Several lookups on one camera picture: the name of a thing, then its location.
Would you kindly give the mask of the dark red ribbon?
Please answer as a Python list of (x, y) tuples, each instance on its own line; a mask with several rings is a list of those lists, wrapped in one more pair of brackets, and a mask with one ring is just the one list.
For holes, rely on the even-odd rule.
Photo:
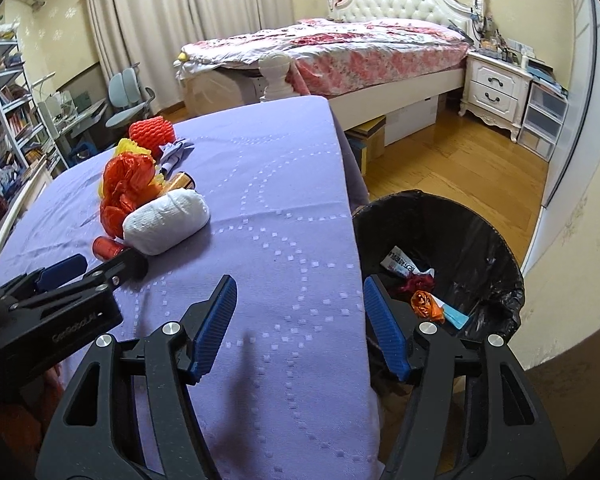
[(412, 296), (415, 292), (432, 292), (435, 284), (434, 277), (430, 274), (411, 274), (399, 290), (403, 295)]

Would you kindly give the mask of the white paper towel wad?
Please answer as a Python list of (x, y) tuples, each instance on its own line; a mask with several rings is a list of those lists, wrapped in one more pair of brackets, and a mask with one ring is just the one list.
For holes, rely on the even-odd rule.
[(141, 206), (122, 223), (125, 244), (158, 256), (200, 231), (210, 220), (204, 196), (177, 188)]

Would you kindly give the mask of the red black spray can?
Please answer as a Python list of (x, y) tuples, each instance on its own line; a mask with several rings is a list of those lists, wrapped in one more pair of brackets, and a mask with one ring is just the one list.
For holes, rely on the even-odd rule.
[(109, 261), (120, 255), (126, 247), (106, 236), (99, 236), (94, 239), (92, 244), (92, 252), (94, 256), (102, 262)]

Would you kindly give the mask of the red foam net sleeve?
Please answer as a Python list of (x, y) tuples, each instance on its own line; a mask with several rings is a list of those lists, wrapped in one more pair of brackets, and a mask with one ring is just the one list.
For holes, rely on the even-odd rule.
[(151, 151), (151, 156), (158, 160), (162, 156), (162, 148), (175, 142), (175, 132), (172, 122), (156, 116), (133, 122), (129, 138), (141, 148)]

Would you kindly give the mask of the white bed with headboard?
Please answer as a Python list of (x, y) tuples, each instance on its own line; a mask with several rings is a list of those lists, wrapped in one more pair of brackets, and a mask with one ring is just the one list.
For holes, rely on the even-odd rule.
[[(368, 22), (374, 18), (407, 18), (443, 25), (477, 41), (471, 10), (457, 0), (327, 0), (326, 20), (337, 23)], [(255, 68), (206, 70), (183, 80), (176, 78), (190, 116), (228, 110), (259, 102), (302, 96), (286, 81), (291, 58), (282, 52), (265, 55)], [(460, 88), (465, 79), (465, 58), (454, 70), (378, 84), (328, 99), (342, 128), (349, 129), (404, 106)]]

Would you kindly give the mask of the white storage box under bed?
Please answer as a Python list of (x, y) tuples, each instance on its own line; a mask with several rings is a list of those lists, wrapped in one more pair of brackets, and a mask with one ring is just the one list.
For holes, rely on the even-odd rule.
[(396, 143), (411, 134), (432, 126), (437, 120), (438, 98), (433, 96), (386, 116), (385, 146)]

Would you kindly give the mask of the light green desk chair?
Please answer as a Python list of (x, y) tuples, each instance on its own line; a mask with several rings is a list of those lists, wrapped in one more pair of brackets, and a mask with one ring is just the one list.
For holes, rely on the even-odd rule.
[(150, 106), (156, 94), (140, 82), (139, 67), (140, 64), (135, 63), (110, 78), (108, 100), (114, 114), (107, 120), (107, 128), (129, 127), (132, 122), (150, 117)]

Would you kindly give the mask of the white nightstand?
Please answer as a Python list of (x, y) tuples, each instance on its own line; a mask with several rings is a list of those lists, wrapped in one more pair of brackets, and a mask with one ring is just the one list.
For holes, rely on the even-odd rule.
[(516, 143), (524, 119), (531, 75), (522, 68), (468, 52), (458, 116), (474, 115), (487, 126), (507, 130)]

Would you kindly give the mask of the sliding wardrobe door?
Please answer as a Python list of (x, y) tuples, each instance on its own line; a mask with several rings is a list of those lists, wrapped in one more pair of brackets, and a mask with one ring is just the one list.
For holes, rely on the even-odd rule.
[(573, 59), (566, 120), (550, 162), (542, 207), (521, 270), (528, 274), (582, 218), (600, 164), (600, 0), (572, 0)]

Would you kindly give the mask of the study desk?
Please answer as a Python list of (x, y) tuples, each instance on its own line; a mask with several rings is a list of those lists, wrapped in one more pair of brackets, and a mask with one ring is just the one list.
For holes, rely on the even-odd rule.
[(85, 134), (87, 141), (92, 143), (93, 140), (88, 134), (88, 130), (100, 122), (108, 105), (109, 103), (106, 99), (101, 99), (87, 107), (83, 112), (79, 112), (68, 118), (55, 120), (52, 117), (52, 114), (50, 114), (50, 109), (46, 102), (38, 102), (38, 104), (36, 104), (38, 112), (41, 115), (42, 124), (54, 142), (55, 148), (58, 149), (60, 157), (67, 167), (70, 166), (69, 155), (72, 150), (69, 141), (77, 138), (81, 134)]

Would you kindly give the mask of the red plastic bag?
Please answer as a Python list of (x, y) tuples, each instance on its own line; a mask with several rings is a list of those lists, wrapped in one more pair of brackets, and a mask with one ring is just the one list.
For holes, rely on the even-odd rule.
[(125, 218), (157, 198), (163, 185), (164, 179), (157, 174), (150, 155), (126, 152), (110, 159), (102, 173), (99, 206), (100, 223), (106, 234), (122, 238)]

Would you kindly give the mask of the yellow foam net sleeve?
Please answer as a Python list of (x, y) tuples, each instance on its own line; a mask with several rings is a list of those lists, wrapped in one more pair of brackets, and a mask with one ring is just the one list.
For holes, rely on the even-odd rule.
[(163, 185), (164, 177), (158, 173), (151, 151), (122, 139), (102, 172), (98, 195), (103, 200), (119, 192), (149, 200), (159, 195)]

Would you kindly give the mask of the orange plastic wrapper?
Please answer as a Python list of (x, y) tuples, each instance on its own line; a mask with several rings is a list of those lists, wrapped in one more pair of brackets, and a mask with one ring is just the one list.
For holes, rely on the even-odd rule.
[(428, 322), (443, 322), (445, 320), (444, 310), (434, 299), (430, 292), (418, 290), (411, 298), (411, 307), (414, 313)]

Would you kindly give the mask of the bookshelf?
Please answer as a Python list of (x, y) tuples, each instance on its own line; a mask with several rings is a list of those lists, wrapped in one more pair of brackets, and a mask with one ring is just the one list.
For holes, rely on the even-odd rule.
[(0, 216), (23, 186), (29, 167), (53, 172), (59, 153), (43, 122), (20, 49), (20, 23), (0, 22)]

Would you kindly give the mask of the purple tablecloth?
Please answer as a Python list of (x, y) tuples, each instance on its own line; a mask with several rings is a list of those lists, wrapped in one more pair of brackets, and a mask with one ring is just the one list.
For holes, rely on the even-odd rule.
[[(195, 143), (178, 169), (194, 178), (210, 220), (144, 255), (147, 275), (114, 291), (122, 321), (105, 334), (144, 338), (231, 276), (234, 314), (212, 369), (188, 389), (217, 479), (377, 478), (377, 402), (344, 175), (352, 158), (328, 102), (236, 107), (175, 133)], [(110, 159), (93, 157), (50, 184), (0, 255), (0, 288), (76, 254), (86, 272), (100, 265), (96, 190)], [(96, 339), (24, 385), (0, 385), (0, 479), (36, 478), (48, 427)], [(159, 472), (144, 378), (134, 393), (146, 465)]]

